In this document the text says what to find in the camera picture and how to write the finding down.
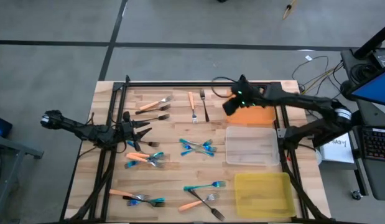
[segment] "keyboard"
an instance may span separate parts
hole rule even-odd
[[[362,129],[364,157],[385,161],[385,128]]]

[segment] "gray floor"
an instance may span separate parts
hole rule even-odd
[[[288,2],[129,0],[117,41],[357,47],[385,25],[385,0],[301,0],[282,21]],[[0,40],[109,41],[120,3],[1,0]],[[85,121],[105,53],[106,47],[0,45],[0,117],[14,123],[11,139],[45,151],[42,160],[24,162],[6,218],[58,220],[80,141],[42,128],[40,117],[58,109]],[[329,56],[329,68],[340,61],[339,52],[115,48],[106,80],[126,74],[132,80],[209,80],[242,73],[251,80],[288,80],[306,55]],[[325,65],[325,59],[315,60],[295,77],[303,83]],[[344,70],[336,77],[346,80]],[[337,93],[326,81],[318,95]],[[357,110],[354,102],[338,99]],[[321,173],[334,218],[385,223],[385,202],[351,199],[349,191],[357,188],[352,171],[321,167]]]

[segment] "blue screen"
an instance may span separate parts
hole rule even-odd
[[[352,95],[385,104],[385,72],[353,91]]]

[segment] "orange handle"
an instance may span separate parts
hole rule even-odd
[[[123,192],[123,191],[121,191],[121,190],[115,190],[115,189],[109,190],[109,193],[110,193],[110,194],[113,194],[113,195],[120,195],[120,196],[129,196],[129,197],[132,197],[132,196],[133,196],[133,195],[130,194],[130,193]]]
[[[150,103],[148,105],[142,106],[142,107],[140,107],[140,110],[146,110],[146,109],[148,109],[148,108],[150,108],[152,106],[155,106],[158,103],[159,103],[159,101],[156,101],[156,102]]]
[[[135,155],[130,154],[130,153],[128,153],[128,154],[126,155],[126,157],[127,157],[128,159],[132,159],[132,160],[135,160],[135,161],[148,162],[148,160],[143,159],[143,158],[138,157],[138,156],[135,156]]]
[[[148,155],[148,154],[136,153],[136,152],[129,152],[128,154],[138,156],[140,158],[146,158],[146,159],[150,157],[150,155]]]
[[[189,96],[189,98],[190,98],[191,108],[194,110],[194,109],[195,109],[195,106],[193,105],[193,96],[192,96],[192,92],[188,92],[188,96]]]
[[[189,208],[192,208],[194,206],[197,206],[197,205],[199,205],[201,203],[202,203],[202,201],[196,201],[196,202],[192,202],[192,203],[183,205],[183,206],[179,207],[179,212],[185,211],[185,210],[187,210]]]

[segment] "wooden tabletop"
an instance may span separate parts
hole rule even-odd
[[[282,83],[285,91],[299,91],[296,81],[278,82]],[[105,124],[106,122],[112,85],[113,82],[97,83],[91,105],[91,112],[95,112],[94,122],[96,124]],[[234,175],[247,172],[282,172],[282,169],[280,166],[237,166],[226,163],[225,130],[228,124],[225,121],[226,115],[222,109],[225,99],[215,96],[210,88],[204,88],[204,90],[206,94],[206,107],[210,117],[209,123],[205,122],[203,103],[199,97],[199,88],[197,87],[128,88],[124,110],[130,111],[131,114],[134,114],[140,106],[169,95],[174,96],[174,99],[170,102],[171,108],[167,111],[132,115],[132,119],[139,120],[156,118],[158,115],[167,113],[170,114],[170,118],[167,120],[153,121],[149,126],[141,128],[152,127],[152,130],[144,136],[143,140],[160,142],[158,148],[141,144],[142,151],[145,153],[163,151],[170,159],[166,162],[164,169],[158,169],[149,164],[140,164],[137,167],[125,169],[124,165],[128,160],[124,157],[124,154],[118,154],[113,174],[112,189],[147,194],[154,198],[165,197],[166,207],[152,208],[145,204],[138,205],[137,207],[128,207],[126,200],[123,200],[121,196],[112,195],[109,198],[108,222],[217,222],[218,220],[210,213],[209,209],[203,205],[183,213],[177,210],[181,205],[196,201],[188,192],[183,191],[183,186],[210,184],[216,180],[225,180],[227,186],[221,189],[202,189],[198,193],[205,197],[205,195],[211,192],[219,192],[220,198],[215,202],[211,202],[211,204],[226,217],[226,222],[290,220],[290,218],[257,218],[252,220],[237,216],[233,190]],[[228,90],[229,88],[216,88],[219,94],[225,94]],[[198,116],[198,124],[192,124],[192,111],[187,94],[189,91],[193,92],[195,105],[197,106],[195,112]],[[278,112],[282,124],[281,112],[280,110]],[[290,125],[301,126],[307,123],[303,109],[288,106],[287,113]],[[180,138],[196,142],[212,139],[213,145],[218,148],[218,152],[215,157],[208,157],[198,153],[181,156]],[[303,140],[302,143],[311,145],[311,142],[307,140]],[[123,147],[123,144],[119,144],[118,151],[123,150]],[[84,142],[81,147],[81,153],[90,148],[92,148],[92,143]],[[132,147],[128,147],[126,152],[133,151]],[[99,154],[100,150],[96,149],[78,160],[65,218],[75,214],[91,193]],[[299,147],[296,150],[296,154],[304,190],[322,213],[330,217],[315,153],[311,149]],[[293,193],[297,216],[301,217],[299,201],[294,190]]]

